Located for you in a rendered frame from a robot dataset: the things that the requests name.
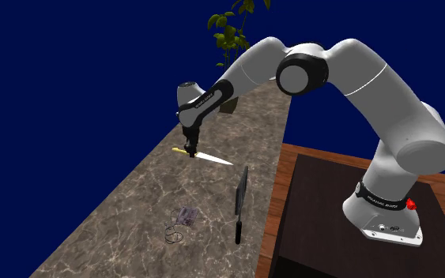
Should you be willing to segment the green potted plant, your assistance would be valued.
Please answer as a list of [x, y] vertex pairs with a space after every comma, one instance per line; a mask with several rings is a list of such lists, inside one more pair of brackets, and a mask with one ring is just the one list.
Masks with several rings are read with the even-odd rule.
[[[232, 10], [237, 6], [239, 7], [238, 14], [244, 14], [243, 23], [240, 28], [234, 27], [228, 23], [228, 18], [235, 16]], [[253, 13], [254, 10], [254, 0], [236, 0], [230, 11], [216, 13], [208, 20], [208, 30], [213, 26], [221, 29], [220, 32], [213, 34], [213, 37], [216, 39], [217, 48], [224, 51], [224, 61], [217, 63], [217, 67], [222, 67], [224, 70], [227, 70], [238, 58], [239, 54], [242, 54], [250, 48], [250, 43], [247, 41], [247, 37], [243, 34], [243, 28], [246, 23], [247, 15]]]

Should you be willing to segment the black cleaver knife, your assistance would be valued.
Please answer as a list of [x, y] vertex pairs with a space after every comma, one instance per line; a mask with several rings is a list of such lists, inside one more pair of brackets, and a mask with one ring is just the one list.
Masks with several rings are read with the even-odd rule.
[[242, 207], [243, 207], [243, 201], [245, 198], [245, 193], [247, 190], [248, 170], [249, 170], [249, 167], [245, 166], [243, 169], [242, 177], [239, 181], [239, 185], [236, 187], [235, 215], [238, 216], [238, 220], [236, 221], [236, 235], [235, 235], [235, 244], [236, 245], [239, 245], [241, 242], [241, 234], [242, 234], [241, 213], [242, 213]]

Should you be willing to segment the dark robot stand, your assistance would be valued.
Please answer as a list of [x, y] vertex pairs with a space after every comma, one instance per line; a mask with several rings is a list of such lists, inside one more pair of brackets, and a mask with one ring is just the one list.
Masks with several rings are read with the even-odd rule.
[[431, 187], [417, 182], [423, 242], [367, 239], [342, 211], [364, 170], [299, 155], [281, 218], [270, 278], [445, 278], [445, 215]]

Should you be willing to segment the yellow handled knife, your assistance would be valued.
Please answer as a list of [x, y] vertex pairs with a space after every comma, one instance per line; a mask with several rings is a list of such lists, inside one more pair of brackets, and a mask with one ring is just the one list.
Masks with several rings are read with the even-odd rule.
[[172, 151], [180, 152], [180, 153], [182, 153], [182, 154], [186, 154], [186, 155], [188, 155], [189, 157], [192, 157], [192, 158], [199, 158], [199, 159], [208, 160], [208, 161], [212, 161], [212, 162], [216, 162], [216, 163], [221, 163], [221, 164], [225, 164], [225, 165], [232, 165], [232, 163], [230, 163], [230, 162], [228, 162], [228, 161], [226, 161], [226, 160], [223, 160], [223, 159], [218, 158], [218, 157], [215, 157], [215, 156], [211, 156], [211, 155], [206, 154], [206, 153], [204, 153], [204, 152], [196, 152], [196, 153], [192, 156], [192, 155], [191, 155], [189, 152], [187, 152], [186, 150], [182, 150], [182, 149], [177, 148], [177, 147], [173, 147], [173, 148], [172, 148]]

